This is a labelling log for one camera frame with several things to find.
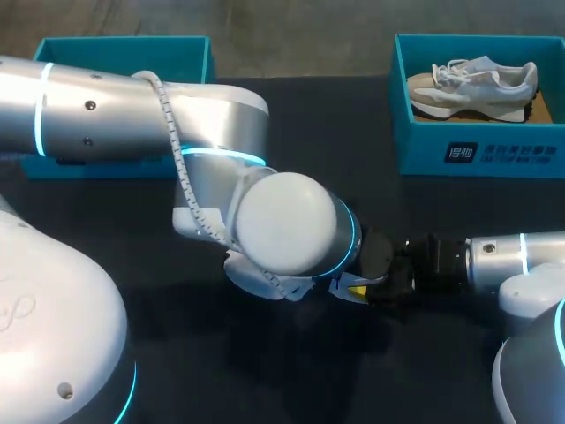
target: printed logo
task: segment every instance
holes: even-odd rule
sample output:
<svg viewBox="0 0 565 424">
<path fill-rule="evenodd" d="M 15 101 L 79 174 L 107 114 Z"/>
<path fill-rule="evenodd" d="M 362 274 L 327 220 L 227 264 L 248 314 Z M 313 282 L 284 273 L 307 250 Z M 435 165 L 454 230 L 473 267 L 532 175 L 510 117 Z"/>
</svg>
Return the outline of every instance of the printed logo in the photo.
<svg viewBox="0 0 565 424">
<path fill-rule="evenodd" d="M 449 143 L 444 162 L 471 163 L 477 153 L 478 143 Z"/>
<path fill-rule="evenodd" d="M 17 320 L 27 318 L 35 310 L 35 297 L 19 296 L 12 305 L 0 305 L 0 333 L 9 329 Z"/>
</svg>

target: cable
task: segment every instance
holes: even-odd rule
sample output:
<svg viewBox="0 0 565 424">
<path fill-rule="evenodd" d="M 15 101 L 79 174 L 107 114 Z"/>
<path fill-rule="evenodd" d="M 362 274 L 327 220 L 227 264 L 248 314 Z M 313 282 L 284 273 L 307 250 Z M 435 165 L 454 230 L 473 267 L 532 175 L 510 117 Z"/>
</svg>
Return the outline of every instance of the cable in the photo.
<svg viewBox="0 0 565 424">
<path fill-rule="evenodd" d="M 136 72 L 132 75 L 132 77 L 139 80 L 148 81 L 159 96 L 159 103 L 161 104 L 161 109 L 165 116 L 165 120 L 167 121 L 170 148 L 173 153 L 175 167 L 177 168 L 178 181 L 180 182 L 180 185 L 182 187 L 183 195 L 186 199 L 186 204 L 191 211 L 194 222 L 199 226 L 201 231 L 205 232 L 216 243 L 242 253 L 240 252 L 240 248 L 237 245 L 236 240 L 232 238 L 231 228 L 229 228 L 228 231 L 218 231 L 207 220 L 206 215 L 202 213 L 202 210 L 200 209 L 200 205 L 198 204 L 196 196 L 194 195 L 194 191 L 192 190 L 192 184 L 191 180 L 188 177 L 188 171 L 186 170 L 185 158 L 183 157 L 180 138 L 178 137 L 177 125 L 175 124 L 175 116 L 170 107 L 169 96 L 165 91 L 162 81 L 155 73 L 150 71 Z M 290 295 L 290 291 L 281 285 L 281 282 L 275 274 L 264 269 L 260 269 L 259 267 L 258 270 L 261 272 L 267 282 L 275 287 L 285 299 Z"/>
<path fill-rule="evenodd" d="M 133 78 L 140 80 L 147 80 L 159 96 L 159 103 L 161 104 L 161 109 L 165 115 L 165 120 L 167 121 L 167 129 L 169 131 L 170 148 L 173 153 L 173 158 L 175 161 L 175 167 L 177 168 L 178 181 L 182 187 L 183 195 L 186 199 L 186 204 L 191 211 L 192 218 L 194 222 L 200 227 L 200 230 L 206 233 L 213 241 L 219 243 L 223 246 L 232 245 L 233 241 L 230 243 L 226 242 L 223 231 L 218 231 L 214 226 L 206 219 L 205 214 L 202 213 L 200 206 L 192 190 L 192 184 L 188 178 L 188 171 L 186 170 L 185 158 L 183 157 L 182 148 L 180 145 L 180 139 L 178 137 L 177 125 L 175 124 L 175 116 L 170 108 L 169 96 L 165 91 L 165 88 L 157 75 L 150 71 L 141 71 L 132 75 Z"/>
</svg>

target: shoelace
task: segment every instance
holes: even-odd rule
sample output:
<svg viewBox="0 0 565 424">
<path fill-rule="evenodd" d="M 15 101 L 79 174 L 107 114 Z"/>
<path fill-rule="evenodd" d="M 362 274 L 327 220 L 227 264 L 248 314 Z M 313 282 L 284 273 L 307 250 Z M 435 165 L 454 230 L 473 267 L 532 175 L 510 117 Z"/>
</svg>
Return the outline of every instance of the shoelace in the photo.
<svg viewBox="0 0 565 424">
<path fill-rule="evenodd" d="M 495 71 L 483 71 L 468 73 L 464 69 L 457 69 L 458 64 L 467 62 L 467 59 L 454 59 L 450 60 L 447 65 L 438 66 L 436 64 L 432 67 L 432 78 L 436 85 L 440 85 L 443 81 L 458 81 L 458 82 L 469 82 L 472 77 L 477 77 L 479 75 L 491 74 L 494 77 Z"/>
</svg>

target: engraved logo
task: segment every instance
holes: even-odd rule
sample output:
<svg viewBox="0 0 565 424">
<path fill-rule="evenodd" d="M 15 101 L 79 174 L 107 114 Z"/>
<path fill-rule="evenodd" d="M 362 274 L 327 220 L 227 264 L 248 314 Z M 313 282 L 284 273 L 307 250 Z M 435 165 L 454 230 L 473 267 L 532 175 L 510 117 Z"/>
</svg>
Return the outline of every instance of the engraved logo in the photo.
<svg viewBox="0 0 565 424">
<path fill-rule="evenodd" d="M 0 305 L 0 333 L 9 329 L 14 321 L 27 318 L 35 310 L 35 297 L 19 296 L 12 305 Z"/>
</svg>

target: shoe sole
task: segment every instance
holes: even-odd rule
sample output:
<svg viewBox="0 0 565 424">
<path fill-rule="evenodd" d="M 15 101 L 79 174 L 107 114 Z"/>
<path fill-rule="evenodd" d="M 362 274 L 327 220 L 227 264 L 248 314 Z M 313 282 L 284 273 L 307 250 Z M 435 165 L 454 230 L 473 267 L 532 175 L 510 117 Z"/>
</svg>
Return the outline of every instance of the shoe sole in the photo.
<svg viewBox="0 0 565 424">
<path fill-rule="evenodd" d="M 487 115 L 492 119 L 497 119 L 499 121 L 505 122 L 524 122 L 524 108 L 517 108 L 516 106 L 492 106 L 492 105 L 481 105 L 473 108 L 436 108 L 434 106 L 429 106 L 427 104 L 414 102 L 411 100 L 412 106 L 422 112 L 430 115 L 432 117 L 438 117 L 439 119 L 449 119 L 453 115 L 462 110 L 475 110 Z"/>
</svg>

